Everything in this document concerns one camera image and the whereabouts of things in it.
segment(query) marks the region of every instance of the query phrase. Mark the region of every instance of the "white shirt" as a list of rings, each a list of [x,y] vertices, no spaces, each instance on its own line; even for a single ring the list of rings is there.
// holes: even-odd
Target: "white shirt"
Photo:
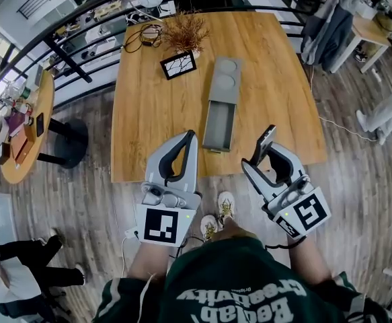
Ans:
[[[0,278],[0,303],[31,299],[41,294],[33,274],[18,258],[0,261],[0,263],[10,282],[10,288],[7,288]]]

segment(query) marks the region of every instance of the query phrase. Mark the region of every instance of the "gray jacket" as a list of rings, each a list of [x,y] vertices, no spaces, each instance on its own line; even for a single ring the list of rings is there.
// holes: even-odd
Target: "gray jacket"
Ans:
[[[328,71],[351,32],[352,18],[360,0],[327,0],[308,18],[302,30],[302,60],[323,64]]]

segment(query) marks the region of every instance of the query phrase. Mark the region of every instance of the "power strip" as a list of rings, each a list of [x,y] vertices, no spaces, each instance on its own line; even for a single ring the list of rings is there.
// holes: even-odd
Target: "power strip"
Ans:
[[[126,235],[126,239],[128,239],[128,240],[131,239],[131,238],[136,237],[137,226],[134,226],[133,228],[128,229],[128,230],[125,231],[124,233],[125,233],[125,235]]]

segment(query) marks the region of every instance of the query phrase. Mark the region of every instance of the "wooden floor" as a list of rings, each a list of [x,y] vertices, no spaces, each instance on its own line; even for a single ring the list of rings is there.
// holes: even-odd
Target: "wooden floor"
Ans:
[[[360,74],[352,59],[335,75],[316,69],[313,94],[320,116],[358,131],[354,111],[367,112],[392,92],[391,54],[389,50],[375,66],[382,84],[370,71]],[[49,227],[58,227],[67,242],[53,265],[82,262],[89,269],[85,287],[67,289],[76,322],[91,320],[104,284],[120,276],[121,240],[124,231],[135,226],[134,205],[142,199],[139,184],[110,182],[113,98],[113,92],[102,92],[56,112],[57,120],[76,116],[88,125],[89,151],[75,169],[38,162],[32,175],[16,186],[8,185],[0,173],[0,192],[13,198],[19,238],[46,237]],[[307,171],[312,182],[322,187],[332,218],[316,231],[317,243],[334,273],[347,271],[360,291],[385,303],[392,284],[382,274],[383,268],[392,268],[392,135],[381,147],[331,123],[322,125],[328,161],[309,166]],[[43,152],[52,153],[53,141],[54,134],[49,133]],[[257,195],[243,175],[202,178],[198,185],[204,197],[191,233],[199,234],[201,217],[216,211],[217,194],[230,190],[236,196],[237,220],[243,227],[269,244],[284,239],[279,227],[260,210]],[[137,246],[135,239],[124,242],[127,264]],[[286,255],[275,256],[287,263]]]

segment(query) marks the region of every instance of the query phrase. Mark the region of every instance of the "black table base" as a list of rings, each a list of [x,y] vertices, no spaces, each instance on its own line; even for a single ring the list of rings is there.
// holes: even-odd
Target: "black table base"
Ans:
[[[74,168],[87,152],[87,126],[77,118],[65,124],[51,118],[48,129],[57,134],[54,144],[55,156],[40,153],[37,160],[61,165],[64,169]]]

